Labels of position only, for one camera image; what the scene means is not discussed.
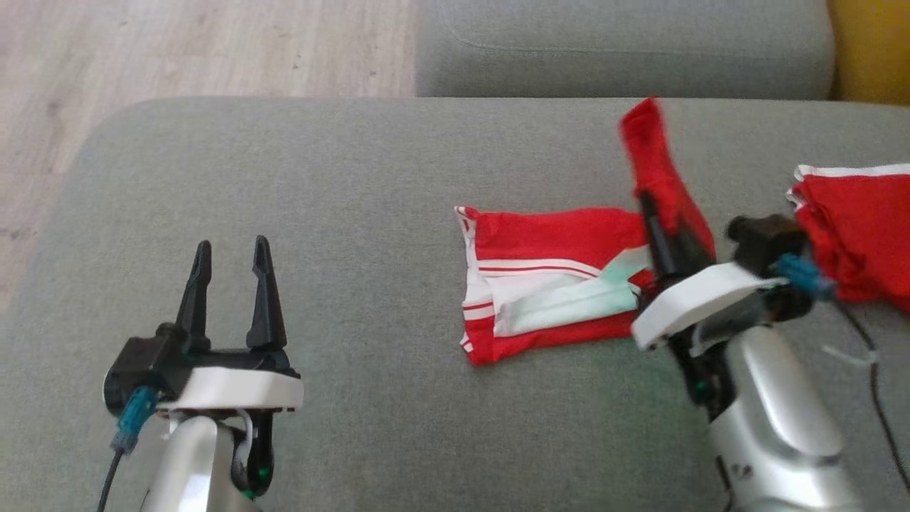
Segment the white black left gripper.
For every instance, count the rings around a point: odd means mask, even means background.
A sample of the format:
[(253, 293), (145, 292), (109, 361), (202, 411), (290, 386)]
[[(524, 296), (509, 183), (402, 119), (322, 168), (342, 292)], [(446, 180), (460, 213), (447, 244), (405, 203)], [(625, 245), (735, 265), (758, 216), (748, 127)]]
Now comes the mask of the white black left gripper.
[(302, 406), (304, 383), (282, 350), (287, 345), (287, 332), (269, 240), (259, 236), (255, 242), (252, 271), (257, 288), (246, 336), (247, 347), (254, 352), (209, 351), (211, 259), (211, 244), (202, 240), (196, 247), (176, 317), (176, 324), (185, 333), (185, 351), (207, 353), (191, 356), (192, 370), (178, 397), (159, 401), (157, 410), (280, 411)]

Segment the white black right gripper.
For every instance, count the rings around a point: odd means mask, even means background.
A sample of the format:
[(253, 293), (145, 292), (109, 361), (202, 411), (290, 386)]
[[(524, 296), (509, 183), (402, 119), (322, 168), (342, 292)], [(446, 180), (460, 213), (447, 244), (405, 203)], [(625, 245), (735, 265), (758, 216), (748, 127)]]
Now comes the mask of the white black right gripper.
[(736, 262), (714, 265), (711, 250), (689, 223), (680, 220), (670, 240), (651, 195), (641, 192), (638, 202), (646, 227), (651, 267), (657, 279), (692, 275), (660, 292), (631, 324), (633, 339), (641, 352), (664, 346), (670, 336), (760, 289), (787, 283), (786, 277), (760, 277)]

